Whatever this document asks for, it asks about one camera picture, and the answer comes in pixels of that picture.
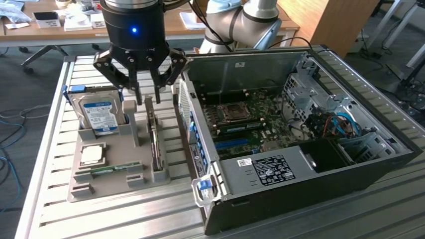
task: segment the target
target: gray floor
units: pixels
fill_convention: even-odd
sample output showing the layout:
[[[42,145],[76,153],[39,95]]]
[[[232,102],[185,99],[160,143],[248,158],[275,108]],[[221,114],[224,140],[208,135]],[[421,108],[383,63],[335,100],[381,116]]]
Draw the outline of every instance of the gray floor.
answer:
[[[379,24],[380,17],[372,18],[365,27],[365,33],[371,33]],[[411,71],[404,65],[408,60],[420,49],[425,42],[424,33],[416,31],[412,28],[407,28],[403,35],[392,46],[393,55],[384,55],[380,61],[383,63],[391,63],[397,65],[403,70]],[[200,41],[180,41],[172,42],[172,47],[183,47],[184,49],[192,49],[192,46],[199,46]],[[34,52],[39,47],[30,47]],[[90,45],[76,45],[64,47],[66,51],[71,55],[94,55],[95,50]],[[31,67],[35,69],[35,74],[28,76],[22,72],[20,63],[28,57],[28,54],[23,54],[16,48],[11,48],[6,57],[0,58],[0,112],[10,109],[24,109],[36,105],[48,104],[54,97],[54,89],[56,87],[56,81],[60,74],[62,67],[62,55],[56,51],[51,51],[38,61],[35,61]],[[376,69],[379,65],[359,55],[348,55],[347,61],[359,70],[361,74]],[[419,75],[419,80],[425,76],[425,70]],[[373,82],[388,83],[395,81],[395,76],[387,74],[387,70],[379,70],[368,74],[368,79]],[[24,186],[23,194],[19,202],[14,205],[16,211],[4,212],[0,214],[0,238],[14,238],[16,225],[20,216],[19,208],[23,206],[26,197],[26,188],[30,184],[32,167],[36,160],[38,149],[42,141],[44,125],[47,118],[30,119],[27,121],[27,134],[26,137],[10,148],[6,149],[8,158],[14,161],[19,177]],[[8,136],[15,128],[0,124],[0,139]],[[0,178],[4,177],[4,170],[0,172]],[[16,185],[12,175],[7,182],[0,186],[0,207],[14,200],[16,194]]]

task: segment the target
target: hard drive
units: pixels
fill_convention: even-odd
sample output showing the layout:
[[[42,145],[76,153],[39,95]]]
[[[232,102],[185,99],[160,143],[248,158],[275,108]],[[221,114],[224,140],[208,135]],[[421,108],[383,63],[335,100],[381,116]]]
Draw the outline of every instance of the hard drive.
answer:
[[[63,89],[80,121],[82,129],[94,129],[96,135],[118,132],[127,123],[122,107],[122,92],[114,86],[71,86]]]

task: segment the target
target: paper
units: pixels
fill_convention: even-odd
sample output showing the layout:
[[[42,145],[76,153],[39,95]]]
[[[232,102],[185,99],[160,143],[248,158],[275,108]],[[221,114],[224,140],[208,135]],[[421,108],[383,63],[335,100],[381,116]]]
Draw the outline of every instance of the paper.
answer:
[[[204,23],[197,23],[191,12],[180,12],[181,21],[184,22],[185,28],[189,30],[205,29]]]
[[[8,29],[16,29],[16,28],[22,28],[22,27],[26,27],[26,26],[30,26],[30,24],[26,22],[26,23],[18,23],[18,24],[6,24],[6,27]]]

